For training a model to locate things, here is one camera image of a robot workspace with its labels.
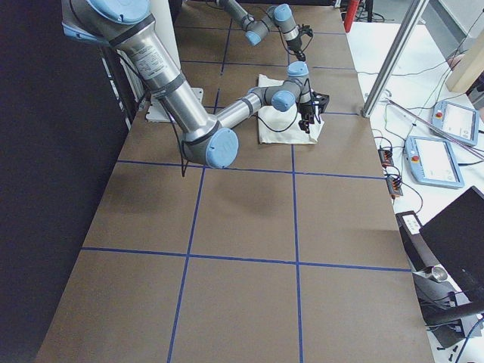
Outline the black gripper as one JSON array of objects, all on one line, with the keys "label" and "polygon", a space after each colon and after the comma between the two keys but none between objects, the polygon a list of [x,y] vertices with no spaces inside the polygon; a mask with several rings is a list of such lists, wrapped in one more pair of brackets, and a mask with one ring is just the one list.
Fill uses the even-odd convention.
[{"label": "black gripper", "polygon": [[[308,36],[309,40],[306,45],[303,44],[302,37]],[[298,25],[296,35],[291,39],[287,40],[288,49],[295,53],[298,61],[306,61],[306,55],[303,53],[305,49],[309,46],[309,43],[313,38],[313,30],[310,25]]]},{"label": "black gripper", "polygon": [[299,127],[306,134],[310,134],[311,126],[315,124],[316,114],[312,107],[312,101],[299,102],[298,111],[301,116]]}]

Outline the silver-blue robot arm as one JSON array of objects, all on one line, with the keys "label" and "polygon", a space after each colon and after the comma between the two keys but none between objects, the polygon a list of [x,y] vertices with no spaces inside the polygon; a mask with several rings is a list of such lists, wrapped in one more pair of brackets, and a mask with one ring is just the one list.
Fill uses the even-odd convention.
[{"label": "silver-blue robot arm", "polygon": [[265,11],[265,16],[257,20],[237,1],[215,1],[215,3],[240,26],[252,46],[258,45],[273,28],[276,28],[285,42],[287,53],[295,56],[298,61],[306,61],[302,37],[307,35],[312,38],[313,31],[310,25],[296,23],[288,4],[272,5]]},{"label": "silver-blue robot arm", "polygon": [[252,88],[217,114],[206,112],[155,33],[156,21],[149,5],[148,1],[63,1],[62,25],[71,39],[126,53],[151,95],[181,128],[177,138],[181,158],[223,169],[233,163],[239,148],[233,127],[262,107],[286,112],[296,106],[295,120],[304,132],[326,110],[329,97],[312,89],[302,48],[301,37],[311,35],[312,29],[296,23],[289,5],[271,6],[256,20],[236,1],[216,3],[240,25],[251,45],[259,44],[272,27],[277,27],[289,52],[297,58],[288,66],[281,85]]}]

